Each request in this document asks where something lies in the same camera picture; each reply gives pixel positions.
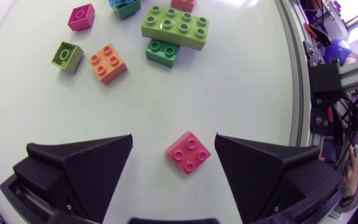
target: pink lego brick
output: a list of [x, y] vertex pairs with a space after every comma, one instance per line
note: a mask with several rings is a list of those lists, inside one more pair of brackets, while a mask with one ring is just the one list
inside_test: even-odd
[[211, 155], [196, 136], [189, 131], [176, 140], [165, 152], [187, 175], [191, 174]]
[[92, 26], [94, 9], [91, 3], [76, 7], [71, 12], [67, 25], [74, 31]]

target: orange lego brick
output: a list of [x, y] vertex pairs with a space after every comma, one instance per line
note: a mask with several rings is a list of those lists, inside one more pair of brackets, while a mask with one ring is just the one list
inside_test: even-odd
[[92, 55], [88, 61], [96, 77], [105, 85], [122, 72], [128, 70], [112, 44], [104, 46], [100, 51]]
[[172, 0], [171, 7], [181, 9], [185, 12], [192, 12], [197, 0]]

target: black bracket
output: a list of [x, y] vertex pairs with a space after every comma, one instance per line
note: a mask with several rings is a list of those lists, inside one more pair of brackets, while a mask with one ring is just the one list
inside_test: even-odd
[[323, 56], [307, 41], [303, 42], [308, 61], [311, 113], [311, 132], [324, 136], [333, 135], [333, 123], [329, 122], [327, 109], [343, 96], [338, 59], [325, 64]]

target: magenta lego brick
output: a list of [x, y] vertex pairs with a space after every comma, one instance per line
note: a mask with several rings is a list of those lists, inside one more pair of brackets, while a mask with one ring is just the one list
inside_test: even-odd
[[94, 9], [91, 3], [76, 7], [71, 12], [67, 25], [74, 30], [82, 30], [92, 26]]

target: dark green lego brick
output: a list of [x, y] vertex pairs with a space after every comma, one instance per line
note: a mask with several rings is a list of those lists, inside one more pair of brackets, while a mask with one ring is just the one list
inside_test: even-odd
[[151, 6], [142, 22], [142, 36], [201, 50], [208, 34], [209, 20], [189, 12]]
[[112, 9], [114, 10], [114, 12], [116, 12], [120, 19], [124, 19], [140, 10], [140, 0], [135, 0], [131, 3], [114, 6], [112, 7]]
[[52, 63], [67, 72], [73, 73], [80, 62], [84, 51], [80, 46], [62, 41], [53, 56]]
[[172, 68], [180, 46], [159, 40], [150, 41], [146, 48], [146, 57], [149, 60]]

